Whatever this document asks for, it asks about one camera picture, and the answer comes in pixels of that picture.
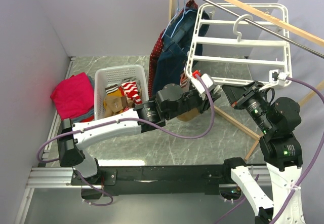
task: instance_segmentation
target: cable tie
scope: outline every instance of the cable tie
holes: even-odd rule
[[[292,190],[295,190],[295,191],[300,191],[301,189],[302,189],[302,187],[297,186],[297,185],[294,185],[294,186],[292,187]]]

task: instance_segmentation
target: gray floor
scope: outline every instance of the gray floor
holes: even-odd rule
[[[263,190],[272,198],[270,187]],[[96,207],[82,203],[80,189],[36,189],[25,224],[212,224],[233,206],[215,195],[163,194],[122,195]],[[252,224],[254,217],[245,201],[220,223]]]
[[[148,60],[149,56],[77,57],[73,63],[71,74],[85,72],[94,78],[95,72],[101,68],[141,64],[148,76]],[[199,62],[196,68],[212,76],[251,79],[247,65]],[[250,129],[259,132],[256,124],[245,111],[233,110],[229,106],[224,94],[215,101],[215,105]],[[167,122],[166,128],[182,135],[197,135],[205,131],[209,120],[210,110],[190,122],[170,120]],[[253,143],[253,139],[216,115],[211,132],[200,139],[174,138],[159,130],[154,130],[141,135],[105,140],[89,147],[88,152],[92,157],[97,158],[99,164],[103,166],[222,164],[227,158],[244,158]],[[57,156],[57,144],[53,143],[49,159]],[[250,157],[249,163],[264,163],[259,147]],[[47,167],[54,166],[59,166],[58,162],[47,164]]]

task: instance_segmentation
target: red cloth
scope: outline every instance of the red cloth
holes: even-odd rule
[[[81,120],[80,123],[91,122],[93,119],[95,119],[95,116],[94,115],[88,117],[87,119]]]
[[[142,103],[142,100],[138,95],[138,89],[135,81],[129,81],[126,83],[122,83],[121,85],[123,86],[123,89],[129,99],[133,100],[135,104]]]
[[[195,3],[194,0],[189,0],[186,4],[187,8],[191,8],[191,9],[198,9],[198,5]],[[149,66],[149,70],[148,70],[148,98],[151,98],[152,96],[152,87],[153,87],[153,82],[154,82],[154,78],[155,78],[155,74],[156,74],[156,67],[157,67],[157,61],[158,58],[160,57],[161,53],[162,53],[162,49],[163,49],[163,39],[162,39],[162,35],[164,33],[165,29],[161,32],[161,34],[159,35],[154,48],[151,52],[150,55],[150,66]]]
[[[94,89],[85,73],[61,81],[50,98],[61,119],[76,118],[94,106]]]

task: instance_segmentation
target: plastic basket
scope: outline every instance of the plastic basket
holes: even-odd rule
[[[121,83],[122,80],[135,77],[140,81],[142,101],[148,101],[148,91],[144,68],[141,65],[123,65],[102,68],[95,75],[95,120],[104,118],[105,108],[103,100],[106,97],[105,88],[109,85]]]

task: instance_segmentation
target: folded clothes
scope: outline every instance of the folded clothes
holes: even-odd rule
[[[76,118],[94,106],[94,89],[85,73],[61,81],[50,98],[61,119]]]
[[[91,78],[91,76],[88,76],[89,81],[92,85],[92,88],[95,89],[95,81]],[[95,118],[95,110],[94,108],[90,109],[89,112],[86,114],[83,114],[79,117],[76,117],[74,119],[71,119],[73,123],[79,123],[79,122],[90,122]]]
[[[135,104],[141,104],[142,100],[138,94],[138,88],[135,81],[129,81],[121,84],[127,97],[134,101]]]
[[[121,114],[136,104],[141,104],[142,89],[136,78],[124,79],[121,84],[110,85],[105,88],[107,96],[103,101],[106,109],[104,117]]]
[[[94,114],[95,114],[95,110],[94,110],[94,108],[92,108],[86,114],[83,114],[83,115],[76,117],[74,119],[71,119],[71,120],[73,123],[82,122],[83,120],[86,120],[86,119],[92,117]]]

